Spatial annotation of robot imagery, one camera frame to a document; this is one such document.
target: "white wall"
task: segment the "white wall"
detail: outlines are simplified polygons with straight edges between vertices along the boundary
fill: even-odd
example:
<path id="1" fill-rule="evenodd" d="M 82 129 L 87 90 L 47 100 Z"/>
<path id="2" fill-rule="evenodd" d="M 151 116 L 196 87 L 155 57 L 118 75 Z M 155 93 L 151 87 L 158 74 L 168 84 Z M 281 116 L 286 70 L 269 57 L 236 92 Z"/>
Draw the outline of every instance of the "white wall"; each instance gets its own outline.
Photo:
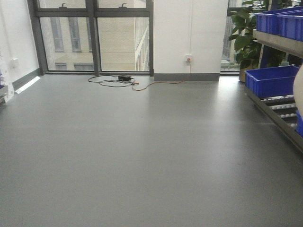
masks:
<path id="1" fill-rule="evenodd" d="M 154 0 L 154 71 L 219 73 L 228 0 Z"/>
<path id="2" fill-rule="evenodd" d="M 0 32 L 11 82 L 39 68 L 26 0 L 0 0 Z M 15 68 L 10 64 L 12 58 L 18 58 Z"/>

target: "potted plant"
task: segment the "potted plant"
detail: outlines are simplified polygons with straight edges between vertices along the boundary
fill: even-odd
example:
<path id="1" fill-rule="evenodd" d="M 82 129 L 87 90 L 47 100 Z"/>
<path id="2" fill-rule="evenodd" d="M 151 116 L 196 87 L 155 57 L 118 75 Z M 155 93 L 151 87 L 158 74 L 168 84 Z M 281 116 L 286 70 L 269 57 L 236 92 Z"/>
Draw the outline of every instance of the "potted plant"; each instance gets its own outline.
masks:
<path id="1" fill-rule="evenodd" d="M 291 4 L 290 0 L 279 2 L 280 8 L 287 4 Z M 239 11 L 232 11 L 231 18 L 235 25 L 229 40 L 235 40 L 234 49 L 236 51 L 236 62 L 240 64 L 239 80 L 245 82 L 245 70 L 257 69 L 260 59 L 262 45 L 255 42 L 252 34 L 256 29 L 257 19 L 254 13 L 267 11 L 268 0 L 250 0 L 244 1 L 243 5 L 251 5 L 248 8 L 241 8 Z M 279 66 L 285 58 L 285 53 L 270 48 L 270 54 L 267 61 L 268 67 Z"/>

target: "storage bin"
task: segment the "storage bin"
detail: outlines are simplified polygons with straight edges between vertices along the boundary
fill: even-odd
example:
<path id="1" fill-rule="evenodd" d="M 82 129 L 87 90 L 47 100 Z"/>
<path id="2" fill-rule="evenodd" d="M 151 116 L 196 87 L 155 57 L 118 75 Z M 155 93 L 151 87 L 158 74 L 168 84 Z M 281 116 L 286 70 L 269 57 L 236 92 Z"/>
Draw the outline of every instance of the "storage bin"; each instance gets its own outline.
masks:
<path id="1" fill-rule="evenodd" d="M 302 117 L 301 117 L 301 115 L 300 115 L 300 113 L 299 113 L 298 110 L 296 111 L 296 113 L 297 113 L 297 117 L 298 117 L 298 122 L 297 122 L 298 126 L 297 126 L 297 128 L 295 130 L 297 131 L 297 133 L 300 134 L 300 136 L 303 136 L 303 121 L 302 121 Z"/>
<path id="2" fill-rule="evenodd" d="M 278 35 L 280 33 L 280 17 L 278 15 L 299 10 L 303 10 L 303 6 L 255 13 L 257 31 Z"/>
<path id="3" fill-rule="evenodd" d="M 296 66 L 247 70 L 246 87 L 259 98 L 291 95 L 298 70 Z"/>
<path id="4" fill-rule="evenodd" d="M 303 10 L 278 15 L 280 36 L 303 41 Z"/>

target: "power adapter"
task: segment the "power adapter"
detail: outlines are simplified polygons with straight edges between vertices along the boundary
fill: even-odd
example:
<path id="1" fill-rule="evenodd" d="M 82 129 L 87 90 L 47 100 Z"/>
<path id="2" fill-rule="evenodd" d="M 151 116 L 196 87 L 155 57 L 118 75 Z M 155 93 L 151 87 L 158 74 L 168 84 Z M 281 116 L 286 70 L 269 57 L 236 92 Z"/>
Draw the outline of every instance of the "power adapter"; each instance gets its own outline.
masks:
<path id="1" fill-rule="evenodd" d="M 131 76 L 118 76 L 119 81 L 131 81 Z"/>

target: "baseboard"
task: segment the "baseboard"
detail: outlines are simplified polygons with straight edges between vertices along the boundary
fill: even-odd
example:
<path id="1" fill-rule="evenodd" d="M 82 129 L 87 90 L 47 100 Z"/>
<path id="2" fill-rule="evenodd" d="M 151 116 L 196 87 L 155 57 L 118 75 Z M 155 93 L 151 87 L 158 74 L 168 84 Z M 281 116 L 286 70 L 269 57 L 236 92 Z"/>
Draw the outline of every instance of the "baseboard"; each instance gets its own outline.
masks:
<path id="1" fill-rule="evenodd" d="M 219 81 L 220 73 L 155 73 L 154 81 Z"/>
<path id="2" fill-rule="evenodd" d="M 8 86 L 0 85 L 0 99 L 8 93 Z"/>
<path id="3" fill-rule="evenodd" d="M 30 82 L 33 78 L 35 78 L 36 76 L 40 76 L 40 75 L 41 75 L 40 69 L 36 69 L 36 70 L 28 73 L 27 75 L 21 77 L 20 79 L 17 79 L 15 82 L 12 83 L 14 90 L 18 90 L 20 87 L 22 87 L 26 83 Z"/>

